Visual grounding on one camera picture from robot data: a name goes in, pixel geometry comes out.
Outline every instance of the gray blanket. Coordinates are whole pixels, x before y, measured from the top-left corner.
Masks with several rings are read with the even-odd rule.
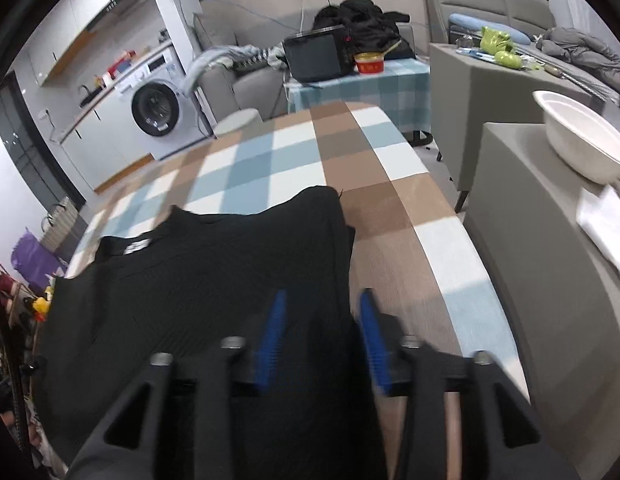
[[[620,92],[620,57],[600,39],[576,28],[555,27],[546,30],[536,47],[548,56],[583,68]]]

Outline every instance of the white bowl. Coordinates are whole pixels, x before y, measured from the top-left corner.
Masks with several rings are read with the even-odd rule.
[[[545,90],[533,92],[544,110],[548,141],[575,171],[598,184],[620,178],[620,133],[580,102]]]

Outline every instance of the plaid tablecloth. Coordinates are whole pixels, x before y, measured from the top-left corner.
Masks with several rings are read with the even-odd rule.
[[[356,101],[381,108],[403,133],[430,131],[430,67],[417,59],[384,63],[380,74],[358,73],[302,85],[286,84],[288,112],[333,101]]]
[[[283,116],[158,164],[95,215],[68,275],[92,260],[103,235],[135,237],[162,222],[172,204],[198,214],[251,214],[317,185],[342,193],[346,222],[356,228],[353,309],[372,287],[407,333],[456,354],[489,350],[526,391],[501,304],[468,234],[399,130],[367,104]],[[401,430],[393,401],[380,402],[389,457]]]

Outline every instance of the gray upholstered headboard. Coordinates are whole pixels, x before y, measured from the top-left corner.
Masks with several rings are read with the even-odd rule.
[[[430,41],[448,42],[448,19],[458,12],[503,23],[528,35],[542,34],[555,26],[547,0],[425,0]]]

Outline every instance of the metal bolt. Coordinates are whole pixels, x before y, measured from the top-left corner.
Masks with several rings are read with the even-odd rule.
[[[419,348],[421,339],[415,335],[404,335],[401,339],[401,346],[404,348]]]
[[[241,336],[231,335],[221,340],[221,348],[224,350],[238,350],[245,345],[245,339]]]
[[[159,352],[150,358],[152,366],[169,366],[172,363],[172,354]]]
[[[494,363],[494,358],[490,355],[490,352],[485,350],[479,350],[472,357],[475,363],[478,365],[491,365]]]

